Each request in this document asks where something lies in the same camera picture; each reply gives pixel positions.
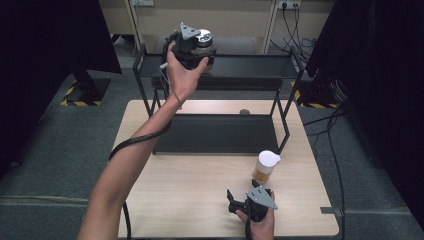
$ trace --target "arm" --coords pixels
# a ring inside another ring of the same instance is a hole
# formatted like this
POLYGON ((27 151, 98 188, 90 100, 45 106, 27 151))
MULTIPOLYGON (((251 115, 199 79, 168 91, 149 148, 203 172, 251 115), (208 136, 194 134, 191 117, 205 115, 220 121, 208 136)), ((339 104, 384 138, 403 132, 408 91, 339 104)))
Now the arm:
MULTIPOLYGON (((271 192, 271 197, 275 200, 274 192, 271 192)), ((236 211, 237 216, 246 223, 248 216, 242 211, 236 211)), ((252 240, 273 240, 274 239, 274 209, 268 208, 268 212, 261 222, 250 221, 250 235, 252 240)))
MULTIPOLYGON (((155 133, 163 129, 178 110, 179 102, 187 100, 196 90, 200 74, 208 63, 204 58, 199 66, 186 70, 168 48, 167 75, 174 91, 162 107, 149 118, 132 137, 155 133)), ((143 170, 158 138, 140 142, 118 151, 100 175, 91 193, 87 212, 78 239, 116 239, 121 207, 143 170)))

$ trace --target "electrical socket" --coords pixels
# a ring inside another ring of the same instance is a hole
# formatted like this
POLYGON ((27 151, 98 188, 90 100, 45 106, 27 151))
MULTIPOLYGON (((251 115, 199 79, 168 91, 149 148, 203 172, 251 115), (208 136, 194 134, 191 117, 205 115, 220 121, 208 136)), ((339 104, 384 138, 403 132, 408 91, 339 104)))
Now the electrical socket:
POLYGON ((131 0, 132 5, 139 7, 154 7, 155 2, 153 0, 131 0))
POLYGON ((299 10, 301 0, 280 0, 278 3, 278 9, 283 9, 283 4, 287 3, 286 10, 299 10))

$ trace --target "wrist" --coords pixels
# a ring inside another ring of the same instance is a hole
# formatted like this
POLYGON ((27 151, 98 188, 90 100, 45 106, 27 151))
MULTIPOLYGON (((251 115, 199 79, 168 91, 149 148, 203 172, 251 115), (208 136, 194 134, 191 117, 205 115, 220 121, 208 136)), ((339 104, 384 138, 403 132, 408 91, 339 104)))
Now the wrist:
POLYGON ((177 111, 181 108, 184 102, 181 101, 174 93, 171 93, 165 103, 177 111))

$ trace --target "black shelf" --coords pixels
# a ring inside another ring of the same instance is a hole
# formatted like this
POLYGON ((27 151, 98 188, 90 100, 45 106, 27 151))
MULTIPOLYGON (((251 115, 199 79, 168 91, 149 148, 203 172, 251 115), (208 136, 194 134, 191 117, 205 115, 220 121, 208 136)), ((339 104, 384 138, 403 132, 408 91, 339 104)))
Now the black shelf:
POLYGON ((176 114, 156 152, 251 153, 278 152, 270 115, 176 114))
MULTIPOLYGON (((161 106, 158 91, 164 90, 159 71, 161 54, 149 54, 144 45, 137 54, 133 72, 149 116, 161 106), (154 99, 150 105, 141 77, 150 78, 154 99)), ((274 91, 269 115, 177 114, 173 126, 156 145, 156 152, 184 153, 254 153, 271 150, 281 153, 290 132, 286 115, 294 99, 304 68, 292 47, 288 55, 216 55, 213 67, 200 77, 197 90, 274 91), (281 105, 280 91, 284 80, 295 80, 286 106, 281 105), (285 136, 279 144, 272 115, 280 113, 285 136)))

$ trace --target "table surface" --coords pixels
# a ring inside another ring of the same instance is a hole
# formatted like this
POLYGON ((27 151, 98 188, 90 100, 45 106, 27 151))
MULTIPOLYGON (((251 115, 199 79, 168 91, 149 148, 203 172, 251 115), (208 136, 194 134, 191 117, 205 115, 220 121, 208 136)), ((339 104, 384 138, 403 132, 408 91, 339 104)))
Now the table surface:
MULTIPOLYGON (((189 100, 180 113, 269 114, 272 101, 189 100)), ((273 120, 278 142, 284 137, 277 113, 273 120)), ((128 103, 115 146, 130 137, 147 120, 141 100, 128 103)), ((264 185, 275 193, 275 236, 334 236, 339 227, 296 108, 287 115, 290 138, 282 161, 264 185)), ((132 188, 127 204, 132 236, 244 237, 244 224, 228 212, 229 189, 244 201, 251 185, 257 155, 156 154, 151 155, 132 188)), ((119 237, 126 237, 121 214, 119 237)))

